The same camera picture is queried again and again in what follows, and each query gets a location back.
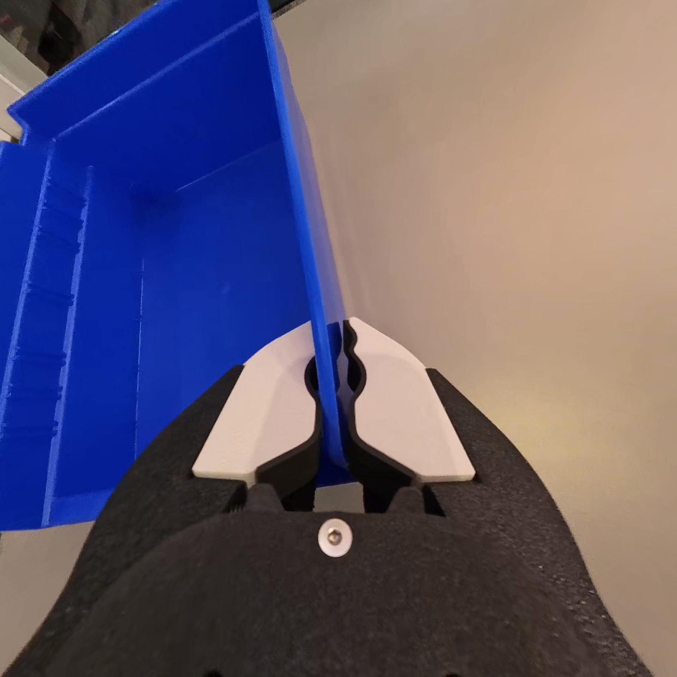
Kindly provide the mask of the blue plastic bin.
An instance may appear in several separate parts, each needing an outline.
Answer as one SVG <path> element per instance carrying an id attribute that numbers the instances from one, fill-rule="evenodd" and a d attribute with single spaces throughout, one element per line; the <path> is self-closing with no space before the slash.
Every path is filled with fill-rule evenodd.
<path id="1" fill-rule="evenodd" d="M 159 1 L 8 107 L 1 531 L 96 519 L 226 371 L 310 324 L 318 484 L 353 481 L 341 289 L 268 1 Z"/>

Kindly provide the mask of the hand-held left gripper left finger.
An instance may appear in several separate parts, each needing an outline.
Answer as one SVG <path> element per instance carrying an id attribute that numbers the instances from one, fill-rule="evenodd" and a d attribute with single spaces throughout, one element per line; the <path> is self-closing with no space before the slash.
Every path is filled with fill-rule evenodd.
<path id="1" fill-rule="evenodd" d="M 312 511 L 322 446 L 315 347 L 306 322 L 244 363 L 191 473 L 248 489 L 270 485 L 286 511 Z"/>

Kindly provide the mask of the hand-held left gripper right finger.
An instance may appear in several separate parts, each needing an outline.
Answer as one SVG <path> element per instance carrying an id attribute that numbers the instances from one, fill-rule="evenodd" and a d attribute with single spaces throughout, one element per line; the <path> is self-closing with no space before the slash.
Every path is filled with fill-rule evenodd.
<path id="1" fill-rule="evenodd" d="M 344 457 L 365 512 L 386 512 L 402 488 L 426 495 L 432 486 L 475 479 L 421 360 L 357 317 L 343 323 L 343 350 L 351 391 Z"/>

